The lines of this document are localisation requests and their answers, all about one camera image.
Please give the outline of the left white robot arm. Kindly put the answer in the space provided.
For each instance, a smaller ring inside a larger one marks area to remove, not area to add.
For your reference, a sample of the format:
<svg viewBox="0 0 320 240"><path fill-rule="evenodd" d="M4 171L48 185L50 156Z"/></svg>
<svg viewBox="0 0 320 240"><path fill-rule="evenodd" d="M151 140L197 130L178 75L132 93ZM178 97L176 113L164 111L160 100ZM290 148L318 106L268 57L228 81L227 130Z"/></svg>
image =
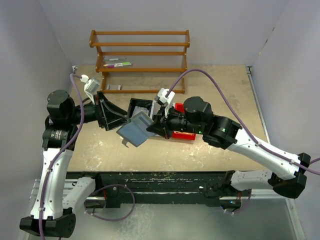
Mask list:
<svg viewBox="0 0 320 240"><path fill-rule="evenodd" d="M29 216L20 220L19 228L31 235L69 238L76 224L76 214L89 195L103 191L101 177L81 176L65 193L66 176L76 140L84 123L97 122L106 131L129 122L127 112L98 91L91 103L75 105L65 90L47 97L48 117L42 135L43 167L37 196Z"/></svg>

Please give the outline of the grey card holder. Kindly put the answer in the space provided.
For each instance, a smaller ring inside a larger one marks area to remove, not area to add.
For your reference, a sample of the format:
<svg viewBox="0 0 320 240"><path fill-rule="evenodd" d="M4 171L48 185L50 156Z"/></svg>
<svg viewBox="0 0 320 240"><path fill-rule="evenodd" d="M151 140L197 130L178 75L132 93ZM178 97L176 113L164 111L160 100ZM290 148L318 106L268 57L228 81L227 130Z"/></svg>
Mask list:
<svg viewBox="0 0 320 240"><path fill-rule="evenodd" d="M122 144L127 146L127 143L132 144L136 148L143 144L146 140L154 137L156 134L147 131L153 120L144 112L140 111L130 118L130 123L120 127L116 133L122 137Z"/></svg>

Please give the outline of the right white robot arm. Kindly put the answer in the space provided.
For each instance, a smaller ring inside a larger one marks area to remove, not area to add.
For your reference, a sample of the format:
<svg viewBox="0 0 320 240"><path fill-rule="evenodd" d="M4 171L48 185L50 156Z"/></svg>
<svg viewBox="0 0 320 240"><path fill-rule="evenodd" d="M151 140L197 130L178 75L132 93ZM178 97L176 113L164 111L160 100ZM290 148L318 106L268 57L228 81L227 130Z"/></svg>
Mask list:
<svg viewBox="0 0 320 240"><path fill-rule="evenodd" d="M215 115L211 105L199 96L183 103L183 112L162 106L148 132L165 139L173 132L199 134L208 145L243 155L265 170L228 171L222 190L228 196L252 189L273 190L277 194L296 199L306 187L306 168L311 157L306 153L292 154L250 136L243 126L224 116Z"/></svg>

